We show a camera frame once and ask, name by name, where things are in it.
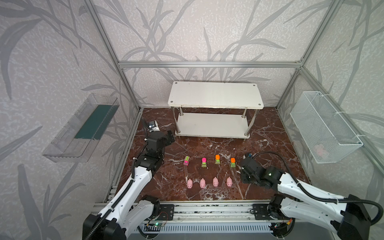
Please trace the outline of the pink pig toy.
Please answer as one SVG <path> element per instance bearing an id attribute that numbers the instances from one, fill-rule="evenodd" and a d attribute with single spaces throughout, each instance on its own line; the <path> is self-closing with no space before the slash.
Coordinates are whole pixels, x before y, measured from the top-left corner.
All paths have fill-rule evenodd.
<path id="1" fill-rule="evenodd" d="M 233 180 L 231 179 L 231 177 L 228 177 L 227 180 L 226 180 L 226 185 L 230 188 L 232 187 L 233 185 Z"/>
<path id="2" fill-rule="evenodd" d="M 218 187 L 219 186 L 219 180 L 216 177 L 213 178 L 213 186 L 214 187 Z"/>
<path id="3" fill-rule="evenodd" d="M 204 178 L 202 178 L 201 180 L 200 180 L 200 188 L 201 189 L 204 189 L 206 187 L 206 180 L 204 179 Z"/>
<path id="4" fill-rule="evenodd" d="M 193 181 L 191 179 L 188 179 L 187 181 L 187 188 L 191 189 L 193 187 Z"/>

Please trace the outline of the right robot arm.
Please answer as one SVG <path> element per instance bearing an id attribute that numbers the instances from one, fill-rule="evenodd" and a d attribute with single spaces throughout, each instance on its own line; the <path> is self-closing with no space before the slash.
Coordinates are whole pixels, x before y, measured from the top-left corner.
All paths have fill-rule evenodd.
<path id="1" fill-rule="evenodd" d="M 331 194 L 295 180 L 273 166 L 264 168 L 253 158 L 240 162 L 244 184 L 254 184 L 277 193 L 267 206 L 273 219 L 299 219 L 325 228 L 342 240 L 369 239 L 371 218 L 360 198 Z"/>

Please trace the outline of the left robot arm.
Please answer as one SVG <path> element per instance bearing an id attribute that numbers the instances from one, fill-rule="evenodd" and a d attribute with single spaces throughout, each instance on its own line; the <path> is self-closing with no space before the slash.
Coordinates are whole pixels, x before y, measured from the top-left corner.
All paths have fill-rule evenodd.
<path id="1" fill-rule="evenodd" d="M 90 214 L 85 219 L 84 240 L 126 240 L 142 222 L 159 215 L 158 198 L 144 196 L 137 204 L 135 201 L 164 163 L 165 148 L 174 141 L 171 131 L 149 135 L 118 193 L 97 215 Z"/>

